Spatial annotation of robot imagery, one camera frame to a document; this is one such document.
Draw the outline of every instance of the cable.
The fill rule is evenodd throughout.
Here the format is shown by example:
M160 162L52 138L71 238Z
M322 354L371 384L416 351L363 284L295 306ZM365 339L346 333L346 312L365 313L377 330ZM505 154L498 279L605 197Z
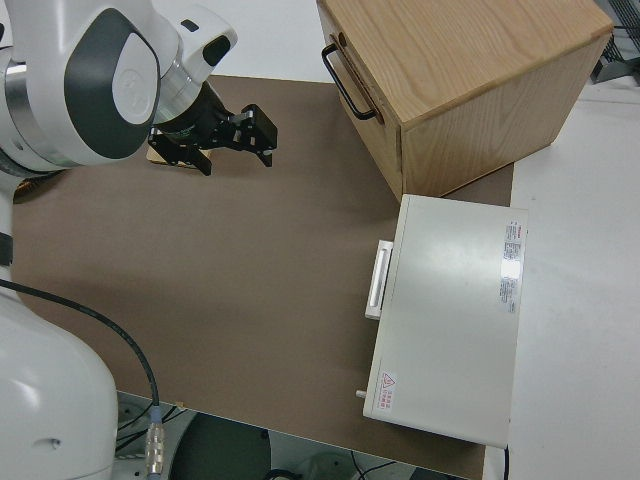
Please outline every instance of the cable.
M356 462L356 455L355 455L355 453L353 453L353 450L351 450L351 460L353 461L353 466L356 467L356 470L358 471L358 474L362 477L362 475L364 475L364 473L362 473L362 470L360 470L360 467L358 466L358 463Z
M130 427L131 425L133 425L134 423L136 423L138 420L140 420L145 413L147 413L149 411L149 409L151 408L151 406L153 405L153 402L149 402L149 405L147 405L147 408L145 408L142 413L140 413L140 415L138 415L136 418L134 418L133 420L128 421L127 423L125 423L124 425L122 425L121 427L118 427L118 431L124 430L127 427Z
M188 410L182 410L178 413L176 413L173 417L170 417L169 415L171 415L172 412L174 412L176 410L177 407L173 407L171 410L169 410L164 417L162 417L162 423L169 423L171 420L173 420L174 418L178 418L180 415L182 415L183 413L187 413ZM141 430L139 432L136 433L131 433L129 435L125 435L124 437L120 437L116 440L116 442L120 442L122 440L126 440L126 442L121 443L120 445L118 445L116 447L116 452L119 450L122 450L124 447L127 447L129 445L131 445L133 442L135 442L137 439L139 439L140 437L142 437L143 435L146 435L147 430Z
M173 406L169 409L169 411L168 411L167 413L165 413L165 414L164 414L164 416L162 417L162 423L167 423L168 421L173 420L174 418L176 418L176 417L177 417L177 416L179 416L180 414L182 414L182 413L186 412L186 410L183 410L183 411L178 412L177 414L175 414L173 417L169 418L169 417L171 416L171 414L177 410L177 408L178 408L178 407L176 407L175 405L173 405ZM136 436L137 436L138 434L140 434L140 433L145 434L145 433L147 433L147 431L146 431L146 430L139 430L139 431L137 431L137 432L135 432L135 433L129 433L129 434L127 434L127 435L123 436L123 437L117 438L117 439L116 439L116 442L120 442L120 441L122 441L122 440L126 440L127 438L136 437Z
M389 465L393 465L394 463L398 463L398 462L387 462L387 463L383 463L382 465L378 465L377 467L368 468L367 470L365 470L360 474L360 476L358 477L358 480L366 480L367 477L365 475L367 473L373 472L374 470L380 470L381 468L388 467Z
M504 475L503 480L509 480L509 447L504 449Z
M99 322L103 323L111 330L116 332L120 338L122 338L129 347L135 352L138 360L142 364L142 368L144 368L145 373L147 374L147 379L149 380L149 387L151 388L151 399L152 405L155 407L160 406L160 395L158 394L158 385L156 383L155 376L153 375L153 370L151 370L151 365L147 361L147 358L144 356L144 353L138 346L138 344L131 338L131 336L125 332L122 327L120 327L117 323L113 322L109 318L105 317L101 313L92 310L89 307L85 307L73 300L69 300L64 297L60 297L58 295L54 295L53 293L45 292L43 290L38 290L36 288L27 287L25 285L21 285L19 283L11 282L9 280L0 279L0 287L8 288L9 290L13 290L18 293L24 293L25 295L30 295L32 297L41 298L43 300L47 300L49 302L57 303L67 308L71 308L73 310L77 310L80 313L84 313Z

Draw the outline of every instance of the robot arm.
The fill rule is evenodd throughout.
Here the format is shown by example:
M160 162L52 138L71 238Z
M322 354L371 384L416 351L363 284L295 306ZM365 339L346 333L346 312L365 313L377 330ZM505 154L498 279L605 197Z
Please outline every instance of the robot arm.
M249 150L270 165L275 126L255 105L233 115L206 82L237 41L213 12L193 5L166 19L126 0L6 5L14 45L0 52L3 170L109 163L147 139L167 163L205 174L200 149Z
M270 165L275 126L255 105L229 112L206 82L236 42L214 13L192 6L168 19L149 0L6 6L13 45L0 50L0 278L10 277L11 202L24 178L125 159L147 140L168 163L205 174L200 149L249 150ZM104 363L4 289L0 332L3 478L108 480L117 404Z

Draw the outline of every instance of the black metal handle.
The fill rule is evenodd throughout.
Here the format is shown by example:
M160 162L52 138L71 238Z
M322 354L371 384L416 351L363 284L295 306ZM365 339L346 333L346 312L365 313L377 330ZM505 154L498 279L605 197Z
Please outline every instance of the black metal handle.
M324 66L327 67L327 70L329 70L329 75L331 75L331 78L333 78L333 81L336 83L336 86L338 87L340 94L344 98L345 102L347 102L347 105L349 105L349 108L351 109L351 111L353 112L353 115L357 119L369 120L370 118L375 117L376 111L374 109L371 109L368 112L361 112L360 110L358 110L358 107L356 107L355 103L353 103L353 100L349 96L349 93L344 88L344 85L338 78L338 74L333 69L333 65L331 65L331 62L329 62L329 59L327 58L330 54L336 51L338 51L338 46L335 43L332 43L331 45L327 45L326 47L324 47L322 49L322 62L324 63Z

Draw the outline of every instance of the wooden drawer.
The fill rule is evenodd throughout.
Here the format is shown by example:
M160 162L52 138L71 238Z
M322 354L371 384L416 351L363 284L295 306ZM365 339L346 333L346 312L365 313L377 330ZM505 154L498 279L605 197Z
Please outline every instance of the wooden drawer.
M591 0L318 0L352 121L398 200L549 145L611 32ZM348 102L343 100L347 110Z
M359 112L373 110L369 120L356 118L343 96L340 97L349 118L373 157L394 195L402 196L402 159L400 154L400 125L375 89L373 80L362 68L352 51L347 35L335 26L321 4L318 5L327 45L335 45L335 53L328 56L330 67Z

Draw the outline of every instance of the brown tabletop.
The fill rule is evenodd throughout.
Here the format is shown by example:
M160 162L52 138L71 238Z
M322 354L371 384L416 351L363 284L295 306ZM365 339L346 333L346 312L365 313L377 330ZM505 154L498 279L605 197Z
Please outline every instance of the brown tabletop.
M378 239L399 205L335 86L215 77L227 108L279 128L274 166L216 151L214 174L137 158L65 172L17 205L14 278L125 327L164 401L468 478L484 447L362 416L377 324L364 318ZM454 193L508 204L511 170ZM118 389L148 396L124 342L24 298L84 339Z

